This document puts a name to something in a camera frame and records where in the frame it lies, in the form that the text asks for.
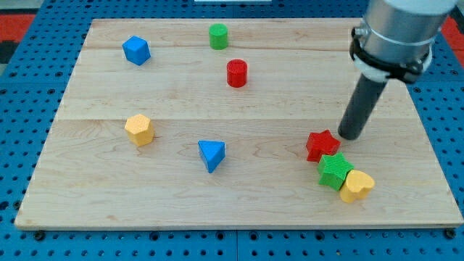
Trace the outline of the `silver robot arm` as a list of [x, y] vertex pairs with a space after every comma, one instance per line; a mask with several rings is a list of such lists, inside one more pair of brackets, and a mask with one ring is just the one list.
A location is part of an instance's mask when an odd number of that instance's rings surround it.
[[414, 83], [432, 61], [432, 46], [456, 0], [370, 0], [352, 29], [350, 56], [374, 83]]

